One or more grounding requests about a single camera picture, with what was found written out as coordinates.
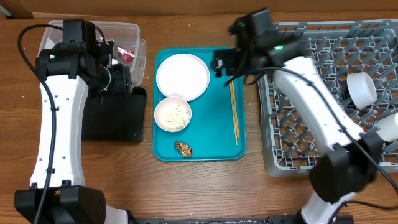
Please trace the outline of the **red silver wrapper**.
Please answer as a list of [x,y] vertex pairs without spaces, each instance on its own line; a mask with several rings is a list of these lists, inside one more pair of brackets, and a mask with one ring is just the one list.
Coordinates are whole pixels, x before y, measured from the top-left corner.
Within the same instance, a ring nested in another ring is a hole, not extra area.
[[124,62],[124,63],[129,63],[132,62],[135,56],[135,51],[122,47],[122,46],[118,46],[117,47],[117,53],[118,53],[118,57]]

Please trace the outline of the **grey-blue bowl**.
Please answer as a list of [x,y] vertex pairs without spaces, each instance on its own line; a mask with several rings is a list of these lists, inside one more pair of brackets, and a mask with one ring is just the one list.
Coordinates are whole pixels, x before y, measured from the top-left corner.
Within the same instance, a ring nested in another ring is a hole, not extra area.
[[358,109],[370,106],[377,100],[375,84],[367,73],[351,73],[346,81],[349,95]]

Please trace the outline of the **white cup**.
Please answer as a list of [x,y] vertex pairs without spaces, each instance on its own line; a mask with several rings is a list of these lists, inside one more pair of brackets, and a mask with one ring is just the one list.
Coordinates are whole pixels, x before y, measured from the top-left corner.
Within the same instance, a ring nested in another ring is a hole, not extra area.
[[392,114],[380,119],[375,124],[379,130],[377,134],[386,142],[393,142],[398,138],[398,114]]

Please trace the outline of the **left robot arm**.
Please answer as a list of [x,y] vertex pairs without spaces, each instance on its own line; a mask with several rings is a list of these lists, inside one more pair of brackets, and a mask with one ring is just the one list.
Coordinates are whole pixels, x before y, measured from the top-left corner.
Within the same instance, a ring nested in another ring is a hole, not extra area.
[[33,71],[40,82],[42,121],[37,162],[27,190],[14,195],[31,223],[134,223],[104,193],[85,185],[81,164],[83,115],[89,95],[131,92],[129,68],[112,62],[114,42],[64,40],[42,49]]

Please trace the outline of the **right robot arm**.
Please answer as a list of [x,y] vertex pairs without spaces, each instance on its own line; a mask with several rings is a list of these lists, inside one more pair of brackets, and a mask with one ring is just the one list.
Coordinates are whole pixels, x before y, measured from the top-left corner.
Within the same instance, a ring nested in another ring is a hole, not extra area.
[[333,223],[338,211],[374,182],[381,168],[383,138],[366,134],[339,107],[320,79],[313,60],[297,40],[246,42],[239,49],[215,50],[211,68],[232,79],[269,73],[304,119],[322,154],[310,171],[310,200],[285,223]]

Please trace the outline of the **grey dishwasher rack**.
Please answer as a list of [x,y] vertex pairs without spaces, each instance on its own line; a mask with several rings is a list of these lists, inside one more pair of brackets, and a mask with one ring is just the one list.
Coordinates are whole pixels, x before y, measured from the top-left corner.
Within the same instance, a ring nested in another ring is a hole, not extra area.
[[[349,117],[367,133],[375,122],[397,113],[397,20],[286,22],[275,28],[297,37],[315,61],[318,73]],[[366,72],[376,102],[357,109],[345,96],[347,75]],[[274,177],[307,175],[319,158],[315,140],[290,100],[269,81],[258,81],[262,150],[266,172]]]

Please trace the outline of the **clear plastic bin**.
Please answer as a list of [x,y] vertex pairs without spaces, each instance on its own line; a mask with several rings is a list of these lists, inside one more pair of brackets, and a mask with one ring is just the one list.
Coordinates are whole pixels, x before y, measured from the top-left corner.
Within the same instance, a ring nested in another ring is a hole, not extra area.
[[[144,78],[144,70],[146,67],[146,42],[140,37],[140,28],[137,24],[122,22],[106,22],[94,21],[94,25],[98,26],[104,33],[104,36],[96,33],[96,40],[101,42],[103,39],[107,41],[114,40],[116,59],[129,66],[131,73],[132,86],[139,86]],[[135,51],[132,62],[124,63],[117,53],[117,47],[122,46]]]

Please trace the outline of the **black tray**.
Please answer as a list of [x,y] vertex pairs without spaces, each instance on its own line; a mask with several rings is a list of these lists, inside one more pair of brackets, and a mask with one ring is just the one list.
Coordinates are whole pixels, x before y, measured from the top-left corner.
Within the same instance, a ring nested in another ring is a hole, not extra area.
[[135,87],[130,95],[88,99],[83,112],[82,140],[141,141],[146,96],[144,88]]

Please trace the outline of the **teal plastic tray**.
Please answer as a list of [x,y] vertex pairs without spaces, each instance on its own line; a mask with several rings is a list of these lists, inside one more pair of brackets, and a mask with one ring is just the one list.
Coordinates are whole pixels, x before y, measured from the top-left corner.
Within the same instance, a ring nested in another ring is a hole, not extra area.
[[[167,162],[227,161],[239,159],[247,148],[244,112],[243,79],[234,80],[239,121],[238,145],[235,143],[230,88],[224,84],[228,77],[215,77],[210,72],[210,84],[198,99],[189,102],[192,119],[182,131],[171,133],[153,124],[152,149],[154,155]],[[184,158],[175,148],[176,141],[188,144],[192,156]]]

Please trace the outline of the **pink bowl with crumbs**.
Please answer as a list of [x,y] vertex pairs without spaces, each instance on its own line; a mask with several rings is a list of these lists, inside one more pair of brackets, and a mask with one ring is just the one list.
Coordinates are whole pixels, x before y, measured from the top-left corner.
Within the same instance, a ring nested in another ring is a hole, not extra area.
[[186,128],[192,118],[190,105],[182,98],[173,96],[161,100],[154,110],[156,125],[167,132]]

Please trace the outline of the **brown food scrap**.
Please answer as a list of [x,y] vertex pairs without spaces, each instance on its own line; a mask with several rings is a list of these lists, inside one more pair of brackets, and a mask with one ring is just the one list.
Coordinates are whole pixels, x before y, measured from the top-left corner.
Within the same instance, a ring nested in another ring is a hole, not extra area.
[[190,158],[192,156],[192,148],[183,142],[176,141],[174,143],[176,150],[184,157]]

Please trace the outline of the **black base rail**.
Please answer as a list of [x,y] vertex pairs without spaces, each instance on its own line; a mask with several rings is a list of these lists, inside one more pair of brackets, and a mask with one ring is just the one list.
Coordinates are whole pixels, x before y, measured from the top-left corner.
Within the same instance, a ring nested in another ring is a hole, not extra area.
[[129,223],[138,224],[293,224],[304,223],[296,215],[271,215],[267,218],[211,218],[211,219],[184,219],[164,220],[163,218],[136,218],[130,216]]

